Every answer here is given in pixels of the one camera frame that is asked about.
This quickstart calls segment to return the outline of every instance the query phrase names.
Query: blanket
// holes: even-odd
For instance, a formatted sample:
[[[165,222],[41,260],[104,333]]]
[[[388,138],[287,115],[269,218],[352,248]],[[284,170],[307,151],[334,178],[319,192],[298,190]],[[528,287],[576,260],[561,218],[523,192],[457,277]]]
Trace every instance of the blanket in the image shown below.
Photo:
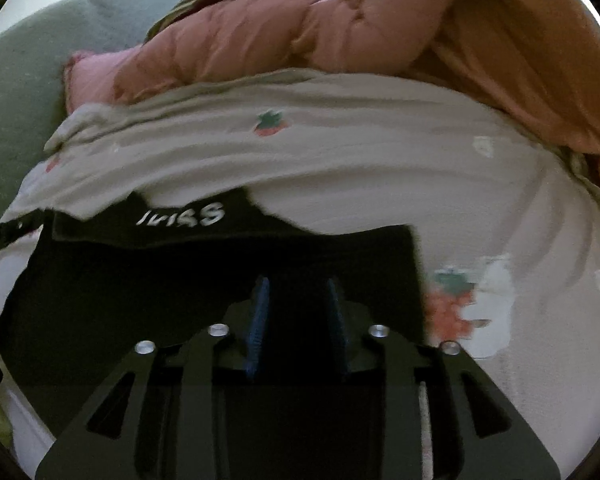
[[[600,208],[506,114],[403,78],[285,70],[85,105],[46,148],[4,219],[91,218],[137,191],[152,213],[134,224],[165,224],[160,208],[244,187],[320,234],[412,226],[432,342],[480,358],[564,477],[599,437]],[[0,254],[0,311],[21,242]]]
[[[77,53],[67,109],[286,67],[431,82],[600,156],[600,27],[580,0],[225,0],[144,45]]]

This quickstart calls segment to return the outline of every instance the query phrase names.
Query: bed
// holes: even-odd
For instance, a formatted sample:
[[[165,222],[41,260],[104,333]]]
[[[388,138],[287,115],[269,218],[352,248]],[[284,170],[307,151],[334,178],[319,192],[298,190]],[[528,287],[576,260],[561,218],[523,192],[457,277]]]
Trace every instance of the bed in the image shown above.
[[[23,194],[48,168],[49,160],[37,164],[65,119],[61,67],[68,55],[78,48],[108,52],[133,46],[176,1],[67,0],[0,36],[0,216],[16,195],[24,207]],[[225,97],[238,105],[237,112]],[[329,107],[320,102],[324,98],[333,100]],[[149,199],[175,205],[186,202],[188,192],[206,196],[248,186],[268,212],[314,232],[413,225],[428,280],[450,272],[474,274],[483,293],[500,302],[484,335],[465,344],[538,434],[563,478],[574,472],[600,437],[600,190],[586,179],[578,156],[540,144],[508,117],[453,91],[397,78],[303,70],[177,89],[134,105],[130,115],[109,113],[107,107],[83,110],[62,124],[52,143],[61,138],[70,150],[73,139],[78,149],[80,121],[97,118],[114,136],[102,137],[94,149],[119,153],[116,149],[129,145],[125,136],[140,127],[137,116],[176,142],[182,131],[169,122],[173,107],[187,114],[201,104],[218,112],[205,117],[205,131],[226,132],[223,114],[233,121],[235,138],[227,139],[223,153],[257,155],[266,178],[258,179],[257,167],[247,161],[232,170],[231,184],[228,171],[187,190],[173,169],[175,183],[150,181]],[[290,129],[301,124],[304,135],[289,140],[284,132],[257,134],[258,115],[269,107],[283,111]],[[369,115],[386,126],[381,140],[364,128]],[[337,134],[355,121],[356,143],[368,147],[365,153]],[[398,125],[406,123],[416,126],[404,127],[408,144],[401,144]],[[328,148],[312,150],[325,129],[333,140]],[[261,140],[271,147],[263,150]],[[196,147],[203,150],[207,141],[202,136]],[[152,142],[156,152],[164,146],[169,153],[166,143],[155,137]],[[281,169],[281,153],[287,162],[293,155],[297,179]],[[345,160],[336,163],[343,153]],[[330,168],[339,164],[340,173],[333,174]],[[106,187],[101,183],[97,189],[104,193]],[[119,196],[127,191],[120,189]],[[88,216],[88,208],[83,212]],[[36,241],[23,238],[0,254],[0,313]],[[490,314],[477,309],[472,319]],[[35,391],[27,372],[32,358],[16,357],[34,349],[26,346],[33,339],[23,339],[24,328],[14,328],[12,320],[0,324],[9,333],[0,349],[7,372],[0,402],[14,426],[18,463],[32,477],[71,410],[57,416],[45,394]],[[88,348],[79,342],[76,352]]]

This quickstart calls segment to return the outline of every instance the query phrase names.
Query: mattress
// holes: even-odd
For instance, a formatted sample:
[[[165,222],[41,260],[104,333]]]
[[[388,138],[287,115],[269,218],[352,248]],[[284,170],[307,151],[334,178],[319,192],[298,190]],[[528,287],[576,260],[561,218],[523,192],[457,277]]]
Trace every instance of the mattress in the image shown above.
[[[71,0],[0,36],[0,215],[51,205],[86,218],[133,189],[168,206],[246,186],[267,212],[314,232],[409,224],[427,283],[450,272],[477,283],[482,301],[464,315],[491,323],[462,343],[566,478],[600,435],[600,190],[495,110],[380,76],[284,71],[129,110],[85,107],[63,123],[58,67],[69,51],[141,41],[174,0],[155,1]],[[43,53],[49,44],[57,51]],[[16,54],[27,59],[19,70]],[[46,158],[53,131],[48,147],[61,149]],[[35,244],[36,234],[0,254],[0,313]],[[0,402],[32,477],[57,435],[10,362]]]

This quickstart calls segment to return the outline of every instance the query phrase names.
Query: white cloth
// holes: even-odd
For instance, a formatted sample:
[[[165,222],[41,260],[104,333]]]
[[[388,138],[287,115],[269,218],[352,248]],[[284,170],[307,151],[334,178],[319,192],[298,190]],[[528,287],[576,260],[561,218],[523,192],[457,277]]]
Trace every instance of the white cloth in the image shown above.
[[[268,110],[279,120],[262,136]],[[480,364],[563,476],[600,436],[600,198],[503,114],[420,82],[286,70],[86,105],[47,148],[59,150],[50,170],[4,219],[42,207],[88,218],[133,190],[180,206],[246,186],[319,233],[414,226],[425,279],[473,269],[478,293],[505,297],[466,346],[497,352]],[[476,299],[488,317],[489,298]]]

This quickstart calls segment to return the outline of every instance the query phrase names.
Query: pink pillow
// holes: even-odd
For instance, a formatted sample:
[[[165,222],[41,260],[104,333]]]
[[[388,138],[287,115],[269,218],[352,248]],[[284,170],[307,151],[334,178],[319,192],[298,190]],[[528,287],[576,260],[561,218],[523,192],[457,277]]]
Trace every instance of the pink pillow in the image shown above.
[[[67,113],[74,113],[76,108],[85,103],[113,103],[116,73],[140,47],[138,45],[111,54],[95,54],[85,50],[75,52],[64,67]]]

